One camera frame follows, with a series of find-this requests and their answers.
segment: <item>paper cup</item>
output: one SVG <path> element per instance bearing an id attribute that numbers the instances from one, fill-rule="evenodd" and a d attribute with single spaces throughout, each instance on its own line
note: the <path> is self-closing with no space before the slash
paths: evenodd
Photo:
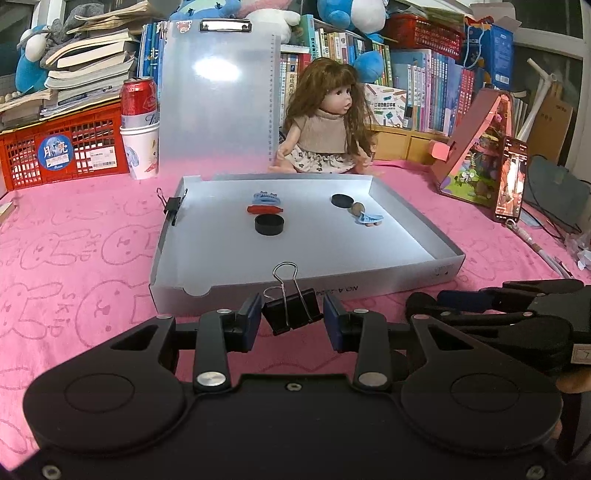
<path id="1" fill-rule="evenodd" d="M 129 174 L 135 180 L 155 177 L 158 173 L 158 130 L 160 123 L 139 128 L 121 128 Z"/>

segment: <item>phone screen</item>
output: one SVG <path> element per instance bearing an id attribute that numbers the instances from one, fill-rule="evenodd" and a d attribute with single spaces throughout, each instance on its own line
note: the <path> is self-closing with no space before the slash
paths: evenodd
<path id="1" fill-rule="evenodd" d="M 527 147 L 515 138 L 505 138 L 501 168 L 501 182 L 496 199 L 498 219 L 518 219 L 527 173 Z"/>

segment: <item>red plastic piece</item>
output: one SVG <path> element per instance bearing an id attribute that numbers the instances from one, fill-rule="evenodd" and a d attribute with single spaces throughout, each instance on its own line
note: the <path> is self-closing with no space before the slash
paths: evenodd
<path id="1" fill-rule="evenodd" d="M 264 213 L 278 214 L 283 211 L 283 208 L 276 207 L 275 205 L 250 205 L 246 211 L 253 215 L 263 215 Z"/>

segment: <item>stuffed animal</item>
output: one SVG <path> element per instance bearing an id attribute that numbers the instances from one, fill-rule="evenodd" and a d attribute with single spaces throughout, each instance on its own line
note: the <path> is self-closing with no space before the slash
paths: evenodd
<path id="1" fill-rule="evenodd" d="M 386 23 L 387 3 L 387 0 L 318 0 L 318 13 L 323 21 L 337 28 L 356 28 L 371 40 L 383 43 L 377 32 Z M 363 53 L 353 66 L 364 83 L 373 83 L 384 73 L 384 60 L 377 51 Z"/>
<path id="2" fill-rule="evenodd" d="M 289 10 L 262 8 L 247 15 L 246 19 L 250 20 L 253 24 L 263 22 L 276 25 L 278 32 L 281 34 L 281 43 L 289 43 L 291 27 L 299 25 L 300 14 Z"/>
<path id="3" fill-rule="evenodd" d="M 47 25 L 38 25 L 26 30 L 17 48 L 21 50 L 21 58 L 17 64 L 15 85 L 22 93 L 33 93 L 45 89 L 47 70 L 39 65 L 47 44 L 49 29 Z"/>
<path id="4" fill-rule="evenodd" d="M 202 20 L 203 18 L 236 18 L 240 11 L 240 0 L 226 0 L 224 5 L 219 2 L 213 8 L 206 8 L 204 10 L 193 11 L 188 8 L 186 12 L 182 12 L 184 8 L 173 13 L 169 20 L 176 22 L 178 20 Z"/>
<path id="5" fill-rule="evenodd" d="M 337 28 L 359 31 L 382 43 L 378 35 L 386 23 L 387 0 L 318 0 L 320 18 Z"/>

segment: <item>binder clip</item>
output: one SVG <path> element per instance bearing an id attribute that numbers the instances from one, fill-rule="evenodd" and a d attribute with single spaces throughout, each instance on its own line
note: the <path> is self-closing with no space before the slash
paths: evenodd
<path id="1" fill-rule="evenodd" d="M 164 198 L 164 193 L 160 187 L 156 189 L 156 195 L 162 202 L 164 213 L 166 213 L 167 220 L 171 219 L 171 224 L 174 226 L 177 223 L 177 214 L 183 204 L 183 200 L 187 196 L 189 190 L 185 189 L 182 197 L 170 197 L 168 200 Z"/>
<path id="2" fill-rule="evenodd" d="M 285 294 L 285 282 L 277 275 L 277 270 L 286 265 L 294 268 L 294 274 L 291 280 L 297 290 L 296 293 L 289 296 Z M 270 301 L 266 302 L 262 308 L 262 314 L 271 326 L 273 335 L 281 335 L 282 333 L 289 332 L 291 329 L 295 330 L 322 318 L 314 289 L 308 288 L 301 291 L 300 286 L 297 284 L 297 265 L 295 263 L 280 263 L 273 269 L 273 277 L 280 285 L 265 289 L 263 295 L 270 299 Z M 281 298 L 273 299 L 273 297 L 267 294 L 273 288 L 281 289 Z"/>

